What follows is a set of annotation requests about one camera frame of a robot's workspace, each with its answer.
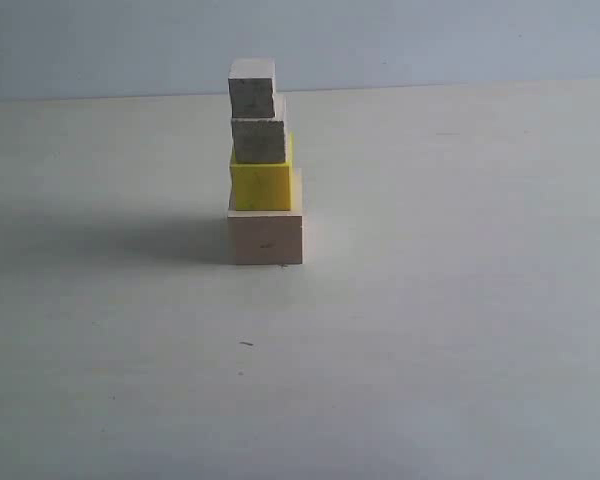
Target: gray block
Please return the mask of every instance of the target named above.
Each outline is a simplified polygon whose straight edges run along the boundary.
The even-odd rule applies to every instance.
[[[231,132],[238,163],[284,163],[287,159],[287,108],[275,96],[273,118],[232,118]]]
[[[233,118],[272,118],[276,91],[272,58],[238,58],[229,72]]]

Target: white table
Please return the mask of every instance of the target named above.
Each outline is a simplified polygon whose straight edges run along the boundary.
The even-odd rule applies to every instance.
[[[600,80],[288,107],[281,268],[226,96],[0,103],[0,479],[599,480]]]

